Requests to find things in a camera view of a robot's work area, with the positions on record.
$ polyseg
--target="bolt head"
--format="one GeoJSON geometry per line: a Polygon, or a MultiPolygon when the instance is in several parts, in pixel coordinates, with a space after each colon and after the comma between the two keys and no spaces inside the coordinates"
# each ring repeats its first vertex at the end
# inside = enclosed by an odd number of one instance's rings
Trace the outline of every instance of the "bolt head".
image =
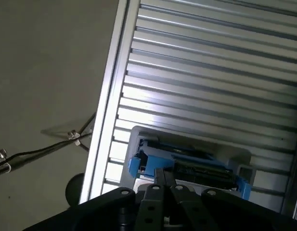
{"type": "Polygon", "coordinates": [[[6,159],[6,158],[7,158],[6,150],[4,148],[0,149],[0,159],[6,159]]]}
{"type": "Polygon", "coordinates": [[[175,189],[177,189],[177,190],[182,190],[183,187],[182,187],[181,185],[177,185],[177,186],[175,187],[175,189]]]}
{"type": "Polygon", "coordinates": [[[212,191],[212,190],[209,190],[207,193],[211,196],[214,196],[217,194],[215,191],[212,191]]]}

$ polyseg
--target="concrete floor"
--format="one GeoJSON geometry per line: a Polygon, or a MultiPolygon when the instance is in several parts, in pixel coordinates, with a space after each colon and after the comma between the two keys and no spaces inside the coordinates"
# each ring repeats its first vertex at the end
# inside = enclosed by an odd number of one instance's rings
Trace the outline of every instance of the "concrete floor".
{"type": "MultiPolygon", "coordinates": [[[[41,130],[77,128],[96,110],[117,1],[0,0],[0,148],[48,146],[60,140],[41,130]]],[[[66,184],[86,159],[71,145],[0,176],[0,231],[66,210],[66,184]]]]}

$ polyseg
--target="screw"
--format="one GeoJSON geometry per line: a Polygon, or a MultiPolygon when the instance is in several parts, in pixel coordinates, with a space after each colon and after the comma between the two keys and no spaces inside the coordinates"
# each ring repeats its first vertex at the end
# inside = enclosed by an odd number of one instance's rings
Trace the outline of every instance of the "screw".
{"type": "Polygon", "coordinates": [[[6,159],[6,158],[7,158],[6,150],[4,148],[0,149],[0,159],[6,159]]]}
{"type": "Polygon", "coordinates": [[[215,196],[217,194],[215,191],[212,190],[209,190],[207,193],[211,196],[215,196]]]}

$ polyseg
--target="black cable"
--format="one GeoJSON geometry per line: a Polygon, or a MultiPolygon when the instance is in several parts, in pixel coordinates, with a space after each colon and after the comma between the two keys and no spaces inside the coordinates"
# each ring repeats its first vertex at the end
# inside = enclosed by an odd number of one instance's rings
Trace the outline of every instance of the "black cable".
{"type": "Polygon", "coordinates": [[[76,140],[80,140],[80,139],[83,139],[87,136],[91,135],[91,133],[89,134],[85,134],[85,135],[82,135],[82,136],[79,136],[78,138],[74,138],[74,139],[71,139],[71,140],[67,140],[67,141],[61,141],[61,142],[58,142],[58,143],[55,143],[51,146],[48,146],[48,147],[45,147],[45,148],[42,148],[42,149],[38,149],[38,150],[33,150],[33,151],[29,151],[29,152],[23,152],[23,153],[17,153],[17,154],[14,154],[12,155],[11,157],[8,157],[7,159],[5,159],[4,161],[0,162],[0,166],[8,163],[9,161],[11,161],[12,159],[18,157],[18,156],[22,156],[22,155],[29,155],[29,154],[37,154],[37,153],[41,153],[41,152],[45,152],[45,151],[48,151],[50,149],[54,149],[54,148],[57,148],[56,150],[58,149],[61,149],[63,147],[65,147],[67,144],[71,144],[73,143],[74,141],[76,140]]]}
{"type": "Polygon", "coordinates": [[[88,119],[88,121],[86,121],[86,123],[81,127],[81,129],[79,130],[79,134],[81,135],[82,132],[84,132],[84,130],[86,129],[86,127],[91,123],[91,121],[96,117],[96,113],[93,113],[91,115],[91,117],[88,119]]]}

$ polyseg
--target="metal clamp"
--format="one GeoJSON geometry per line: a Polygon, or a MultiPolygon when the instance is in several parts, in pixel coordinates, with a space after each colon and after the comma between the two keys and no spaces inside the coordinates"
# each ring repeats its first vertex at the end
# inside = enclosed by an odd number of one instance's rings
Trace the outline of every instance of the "metal clamp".
{"type": "MultiPolygon", "coordinates": [[[[4,148],[0,149],[0,159],[1,160],[6,160],[6,158],[7,158],[7,151],[4,148]]],[[[8,172],[6,172],[6,173],[10,173],[11,170],[12,170],[12,167],[8,163],[6,163],[5,165],[8,166],[8,172]]]]}

